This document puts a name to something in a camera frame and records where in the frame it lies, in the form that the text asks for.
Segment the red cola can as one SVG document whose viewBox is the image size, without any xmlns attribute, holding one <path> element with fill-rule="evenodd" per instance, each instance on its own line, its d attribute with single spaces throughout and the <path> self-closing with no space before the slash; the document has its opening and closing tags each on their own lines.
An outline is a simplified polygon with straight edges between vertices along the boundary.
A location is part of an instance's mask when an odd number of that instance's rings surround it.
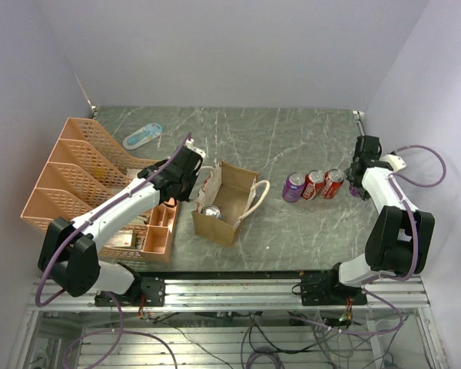
<svg viewBox="0 0 461 369">
<path fill-rule="evenodd" d="M 312 170 L 305 177 L 305 186 L 301 197 L 305 200 L 312 200 L 319 194 L 324 186 L 324 173 L 320 170 Z"/>
<path fill-rule="evenodd" d="M 323 199 L 331 199 L 337 194 L 340 187 L 342 186 L 345 175 L 340 169 L 334 168 L 327 171 L 324 179 L 324 185 L 320 189 L 319 195 Z"/>
</svg>

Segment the printed canvas burlap bag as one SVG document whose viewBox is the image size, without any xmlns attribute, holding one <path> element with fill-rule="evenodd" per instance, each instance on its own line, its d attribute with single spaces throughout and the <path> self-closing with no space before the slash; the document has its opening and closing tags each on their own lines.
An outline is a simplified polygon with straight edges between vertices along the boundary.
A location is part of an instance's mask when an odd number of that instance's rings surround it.
<svg viewBox="0 0 461 369">
<path fill-rule="evenodd" d="M 237 240 L 243 221 L 263 203 L 270 190 L 270 182 L 260 180 L 255 171 L 235 167 L 225 161 L 207 169 L 192 212 L 194 233 L 221 246 L 231 247 Z M 218 206 L 222 219 L 201 213 L 208 205 Z"/>
</svg>

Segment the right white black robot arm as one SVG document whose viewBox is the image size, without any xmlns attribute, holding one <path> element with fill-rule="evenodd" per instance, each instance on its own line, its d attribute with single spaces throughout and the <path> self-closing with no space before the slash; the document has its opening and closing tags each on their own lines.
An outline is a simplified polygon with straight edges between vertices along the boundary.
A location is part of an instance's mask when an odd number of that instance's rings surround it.
<svg viewBox="0 0 461 369">
<path fill-rule="evenodd" d="M 382 154 L 380 139 L 369 135 L 357 138 L 353 160 L 346 170 L 350 187 L 363 200 L 371 200 L 378 218 L 366 242 L 364 253 L 351 261 L 336 264 L 323 286 L 324 297 L 340 304 L 360 293 L 361 288 L 379 278 L 406 281 L 420 274 L 426 264 L 435 218 L 421 211 L 408 199 L 397 178 L 421 188 L 439 185 L 420 184 L 402 175 L 405 161 L 392 151 Z"/>
</svg>

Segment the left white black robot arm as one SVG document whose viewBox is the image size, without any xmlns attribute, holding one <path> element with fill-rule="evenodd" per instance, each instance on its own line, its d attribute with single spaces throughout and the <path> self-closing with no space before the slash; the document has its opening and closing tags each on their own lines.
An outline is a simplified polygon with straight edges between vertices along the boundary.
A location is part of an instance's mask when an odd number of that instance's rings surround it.
<svg viewBox="0 0 461 369">
<path fill-rule="evenodd" d="M 182 145 L 166 160 L 140 170 L 130 184 L 92 211 L 71 221 L 53 220 L 38 259 L 42 272 L 36 294 L 48 279 L 76 298 L 91 289 L 108 291 L 124 305 L 141 297 L 137 276 L 128 267 L 100 261 L 98 254 L 138 215 L 171 199 L 188 201 L 206 154 Z"/>
</svg>

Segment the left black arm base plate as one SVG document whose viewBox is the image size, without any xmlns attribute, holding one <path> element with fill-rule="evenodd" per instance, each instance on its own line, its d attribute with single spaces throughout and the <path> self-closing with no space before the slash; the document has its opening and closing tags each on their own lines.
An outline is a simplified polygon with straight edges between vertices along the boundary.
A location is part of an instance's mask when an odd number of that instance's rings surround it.
<svg viewBox="0 0 461 369">
<path fill-rule="evenodd" d="M 124 294 L 114 294 L 122 307 L 162 307 L 166 284 L 162 277 L 150 273 L 139 274 Z"/>
</svg>

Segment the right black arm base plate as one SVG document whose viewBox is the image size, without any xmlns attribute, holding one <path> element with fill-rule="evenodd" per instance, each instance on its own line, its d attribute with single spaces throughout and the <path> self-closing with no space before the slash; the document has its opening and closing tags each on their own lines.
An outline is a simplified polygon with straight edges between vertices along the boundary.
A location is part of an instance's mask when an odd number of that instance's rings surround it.
<svg viewBox="0 0 461 369">
<path fill-rule="evenodd" d="M 339 281 L 337 265 L 330 270 L 305 271 L 300 282 L 291 288 L 303 306 L 353 306 L 366 305 L 366 295 L 361 288 L 349 287 Z"/>
</svg>

